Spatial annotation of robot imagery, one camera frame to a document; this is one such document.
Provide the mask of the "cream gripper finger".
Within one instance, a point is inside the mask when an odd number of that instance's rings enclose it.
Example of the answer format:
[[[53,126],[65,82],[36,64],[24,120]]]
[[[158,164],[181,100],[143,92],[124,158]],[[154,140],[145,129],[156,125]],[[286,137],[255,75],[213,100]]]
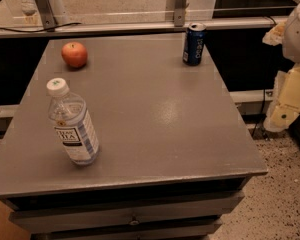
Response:
[[[275,77],[273,100],[266,112],[263,126],[270,132],[281,132],[300,115],[300,64]]]
[[[271,46],[281,45],[283,41],[285,26],[286,22],[278,23],[264,35],[262,42]]]

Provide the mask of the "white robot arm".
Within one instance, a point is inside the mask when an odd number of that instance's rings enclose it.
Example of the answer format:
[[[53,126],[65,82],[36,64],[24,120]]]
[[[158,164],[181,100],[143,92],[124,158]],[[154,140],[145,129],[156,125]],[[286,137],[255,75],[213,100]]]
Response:
[[[272,46],[281,44],[283,56],[294,63],[287,73],[277,73],[273,100],[263,123],[267,131],[280,132],[300,115],[300,3],[285,22],[265,34],[262,42]]]

